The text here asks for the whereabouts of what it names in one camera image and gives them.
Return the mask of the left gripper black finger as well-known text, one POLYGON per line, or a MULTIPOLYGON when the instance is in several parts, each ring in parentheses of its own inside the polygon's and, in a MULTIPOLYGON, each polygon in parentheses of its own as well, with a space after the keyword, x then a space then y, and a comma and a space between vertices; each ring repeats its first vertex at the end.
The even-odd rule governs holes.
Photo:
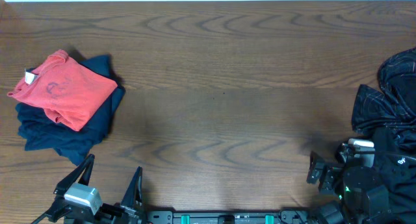
POLYGON ((135 174, 120 203, 122 207, 140 208, 142 206, 142 168, 137 167, 135 174))
POLYGON ((64 195, 75 182, 88 186, 95 156, 89 154, 71 173, 64 177, 55 187, 55 195, 64 195))

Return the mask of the orange printed t-shirt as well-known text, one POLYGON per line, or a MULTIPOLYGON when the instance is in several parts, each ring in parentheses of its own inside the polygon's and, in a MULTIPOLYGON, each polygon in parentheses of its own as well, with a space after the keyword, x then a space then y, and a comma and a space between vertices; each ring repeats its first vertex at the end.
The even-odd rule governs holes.
POLYGON ((117 88, 117 83, 80 65, 64 50, 49 55, 32 71, 31 83, 22 78, 9 97, 41 108, 55 123, 81 130, 117 88))

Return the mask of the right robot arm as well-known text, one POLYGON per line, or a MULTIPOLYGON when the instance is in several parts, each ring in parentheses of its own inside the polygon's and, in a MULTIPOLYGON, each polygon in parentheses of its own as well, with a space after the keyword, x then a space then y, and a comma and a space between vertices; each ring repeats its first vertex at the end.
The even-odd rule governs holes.
POLYGON ((307 183, 317 183, 319 193, 339 200, 311 211, 308 223, 402 223, 390 209, 389 192, 372 167, 375 154, 373 142, 358 139, 339 146, 336 162, 327 162, 311 152, 307 183))

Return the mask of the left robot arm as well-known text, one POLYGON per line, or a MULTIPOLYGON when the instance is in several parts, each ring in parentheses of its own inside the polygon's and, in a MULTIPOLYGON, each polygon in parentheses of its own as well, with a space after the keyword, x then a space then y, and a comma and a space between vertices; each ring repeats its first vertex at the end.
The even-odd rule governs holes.
POLYGON ((55 200, 44 217, 50 222, 65 223, 132 223, 148 222, 142 201, 142 168, 137 167, 121 202, 102 201, 99 190, 89 186, 95 156, 88 155, 55 187, 55 200))

